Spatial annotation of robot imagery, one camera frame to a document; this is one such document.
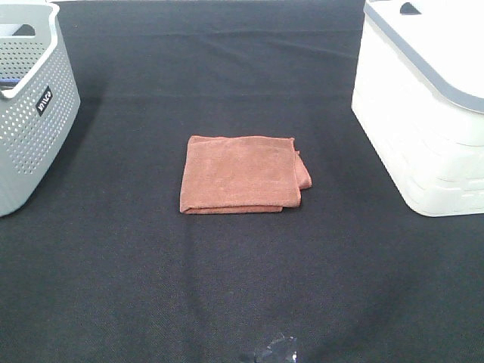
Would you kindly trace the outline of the brown towel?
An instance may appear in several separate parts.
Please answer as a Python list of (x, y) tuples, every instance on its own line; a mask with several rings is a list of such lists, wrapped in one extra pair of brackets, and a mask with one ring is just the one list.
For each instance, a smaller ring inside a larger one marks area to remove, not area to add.
[(279, 213), (301, 203), (312, 179), (293, 138), (188, 140), (179, 210), (184, 214)]

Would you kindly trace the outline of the black table cloth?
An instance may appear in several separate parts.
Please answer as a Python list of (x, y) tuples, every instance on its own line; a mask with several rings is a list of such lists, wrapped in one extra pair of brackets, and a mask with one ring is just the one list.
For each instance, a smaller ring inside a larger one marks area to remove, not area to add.
[[(81, 106), (1, 220), (3, 362), (481, 362), (483, 217), (410, 210), (350, 104), (361, 1), (63, 2)], [(192, 135), (293, 137), (282, 213), (185, 216)]]

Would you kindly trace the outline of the clear tape piece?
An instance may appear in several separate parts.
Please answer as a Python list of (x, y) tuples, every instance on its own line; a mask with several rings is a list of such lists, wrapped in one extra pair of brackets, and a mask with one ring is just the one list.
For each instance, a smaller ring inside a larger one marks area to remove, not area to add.
[(292, 335), (278, 334), (265, 346), (254, 351), (253, 361), (256, 363), (297, 363), (297, 343), (297, 338)]

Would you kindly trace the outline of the white plastic basket grey rim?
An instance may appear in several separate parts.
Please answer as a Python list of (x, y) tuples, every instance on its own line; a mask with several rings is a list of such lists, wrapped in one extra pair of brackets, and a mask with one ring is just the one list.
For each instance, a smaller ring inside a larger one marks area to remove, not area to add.
[(416, 213), (481, 213), (483, 3), (365, 2), (352, 110)]

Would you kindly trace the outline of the grey perforated plastic basket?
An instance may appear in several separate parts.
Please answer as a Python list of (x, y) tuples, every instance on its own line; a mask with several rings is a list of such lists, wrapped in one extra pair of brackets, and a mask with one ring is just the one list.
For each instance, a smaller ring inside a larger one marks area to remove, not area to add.
[(3, 1), (3, 26), (31, 35), (1, 37), (1, 214), (21, 208), (61, 149), (80, 97), (57, 16), (47, 1)]

